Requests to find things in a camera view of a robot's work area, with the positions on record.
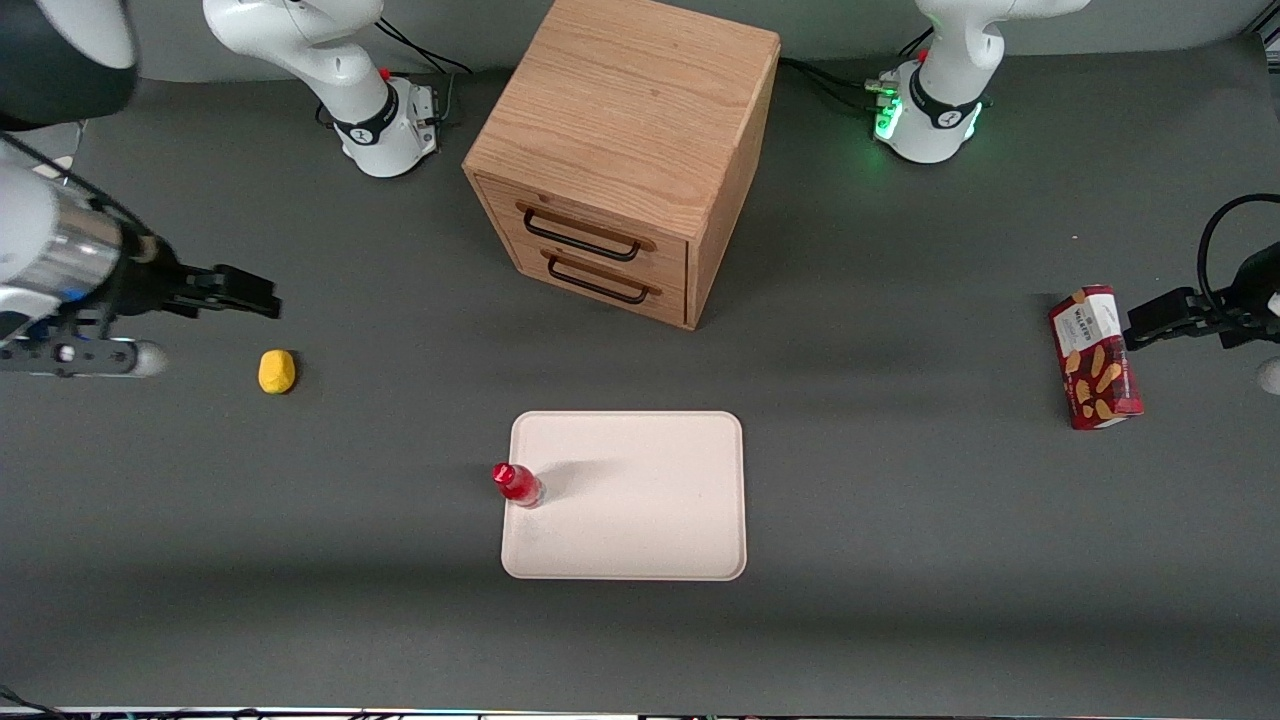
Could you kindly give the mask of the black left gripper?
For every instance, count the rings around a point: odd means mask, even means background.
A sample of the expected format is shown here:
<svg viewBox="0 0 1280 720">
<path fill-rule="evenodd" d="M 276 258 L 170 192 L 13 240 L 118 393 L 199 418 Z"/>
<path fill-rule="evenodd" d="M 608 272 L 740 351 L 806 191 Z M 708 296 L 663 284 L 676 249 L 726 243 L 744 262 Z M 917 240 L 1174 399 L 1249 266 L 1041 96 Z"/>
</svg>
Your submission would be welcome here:
<svg viewBox="0 0 1280 720">
<path fill-rule="evenodd" d="M 1220 336 L 1224 350 L 1249 342 L 1279 343 L 1279 243 L 1248 256 L 1219 295 L 1175 288 L 1126 313 L 1128 351 L 1180 337 Z M 1242 325 L 1248 332 L 1242 331 Z"/>
</svg>

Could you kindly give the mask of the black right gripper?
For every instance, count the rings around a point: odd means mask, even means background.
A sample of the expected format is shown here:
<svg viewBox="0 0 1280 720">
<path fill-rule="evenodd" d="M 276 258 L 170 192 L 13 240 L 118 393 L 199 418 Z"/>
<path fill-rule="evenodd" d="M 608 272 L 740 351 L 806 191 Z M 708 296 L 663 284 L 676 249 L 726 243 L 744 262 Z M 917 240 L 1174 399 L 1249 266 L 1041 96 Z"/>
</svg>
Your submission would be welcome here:
<svg viewBox="0 0 1280 720">
<path fill-rule="evenodd" d="M 120 260 L 100 290 L 101 320 L 147 313 L 198 319 L 218 311 L 278 319 L 282 307 L 273 282 L 229 265 L 187 266 L 163 240 L 123 240 Z"/>
</svg>

